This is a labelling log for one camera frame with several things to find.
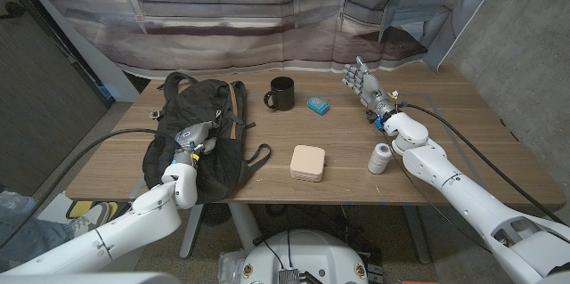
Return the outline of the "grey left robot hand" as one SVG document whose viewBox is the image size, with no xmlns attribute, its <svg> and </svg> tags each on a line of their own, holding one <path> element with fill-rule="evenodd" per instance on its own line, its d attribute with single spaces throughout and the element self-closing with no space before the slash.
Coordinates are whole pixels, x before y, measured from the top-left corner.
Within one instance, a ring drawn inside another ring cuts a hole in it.
<svg viewBox="0 0 570 284">
<path fill-rule="evenodd" d="M 217 129 L 217 124 L 207 121 L 185 128 L 175 136 L 175 140 L 181 146 L 175 151 L 172 163 L 183 163 L 195 166 L 200 159 L 200 154 L 207 155 L 216 146 L 216 138 L 209 138 L 209 131 Z"/>
</svg>

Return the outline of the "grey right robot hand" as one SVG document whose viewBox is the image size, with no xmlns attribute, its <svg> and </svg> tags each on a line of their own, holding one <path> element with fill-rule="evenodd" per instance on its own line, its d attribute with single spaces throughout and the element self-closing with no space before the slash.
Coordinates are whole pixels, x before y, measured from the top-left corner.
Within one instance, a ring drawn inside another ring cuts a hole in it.
<svg viewBox="0 0 570 284">
<path fill-rule="evenodd" d="M 396 107 L 389 100 L 387 91 L 359 55 L 356 56 L 355 66 L 345 65 L 344 74 L 342 82 L 360 98 L 368 110 L 383 118 L 396 113 Z"/>
</svg>

